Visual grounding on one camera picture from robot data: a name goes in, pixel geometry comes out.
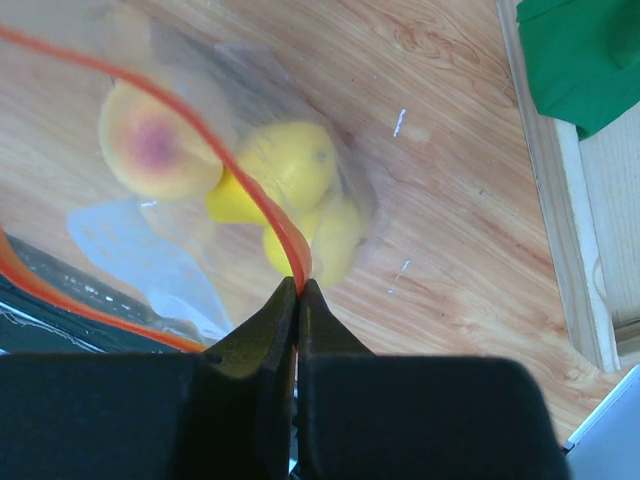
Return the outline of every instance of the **green fabric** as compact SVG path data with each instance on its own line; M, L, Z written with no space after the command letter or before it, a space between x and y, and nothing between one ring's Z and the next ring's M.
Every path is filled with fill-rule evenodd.
M518 22L541 115L582 140L640 101L640 0L524 0Z

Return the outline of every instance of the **toy fruit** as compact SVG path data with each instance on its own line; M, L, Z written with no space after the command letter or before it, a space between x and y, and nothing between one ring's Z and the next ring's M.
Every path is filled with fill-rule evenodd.
M362 235L360 215L353 202L346 198L323 200L295 224L311 247L312 277L321 287L340 283ZM273 228L265 228L262 245L275 269L284 276L291 275L289 261Z
M313 208L337 178L338 153L327 130L308 121L275 123L256 129L236 155L240 167L287 213ZM207 195L211 217L221 223L266 219L232 175Z
M207 87L208 104L215 103L218 115L231 123L224 94L215 84ZM220 159L186 120L123 81L102 105L98 136L118 181L144 197L172 201L204 195L222 175Z

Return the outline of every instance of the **wooden table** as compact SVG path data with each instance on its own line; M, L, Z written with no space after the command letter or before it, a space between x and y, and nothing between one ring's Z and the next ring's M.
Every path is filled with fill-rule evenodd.
M494 0L151 3L211 38L268 46L372 153L377 231L327 292L367 345L516 359L560 440L621 378L569 344Z

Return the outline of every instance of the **wooden tray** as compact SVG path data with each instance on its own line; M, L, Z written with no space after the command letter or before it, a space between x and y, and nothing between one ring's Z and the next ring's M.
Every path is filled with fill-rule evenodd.
M605 371L640 362L640 104L578 142L537 114L516 5L498 0L571 342Z

